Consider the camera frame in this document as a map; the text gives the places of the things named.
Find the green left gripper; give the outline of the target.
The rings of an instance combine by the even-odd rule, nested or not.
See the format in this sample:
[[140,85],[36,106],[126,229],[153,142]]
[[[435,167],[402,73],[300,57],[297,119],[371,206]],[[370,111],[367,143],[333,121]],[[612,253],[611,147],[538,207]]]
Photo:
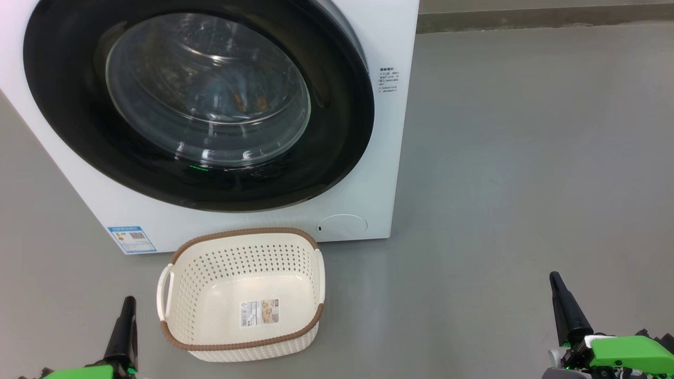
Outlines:
[[52,370],[44,368],[40,378],[136,378],[138,361],[136,299],[127,296],[116,319],[103,360],[107,364]]

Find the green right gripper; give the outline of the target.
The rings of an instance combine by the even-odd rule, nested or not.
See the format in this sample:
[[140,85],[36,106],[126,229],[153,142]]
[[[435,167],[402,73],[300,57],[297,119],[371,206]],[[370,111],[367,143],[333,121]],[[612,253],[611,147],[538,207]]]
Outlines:
[[672,378],[672,334],[594,334],[561,275],[551,272],[549,281],[561,347],[549,351],[546,378]]

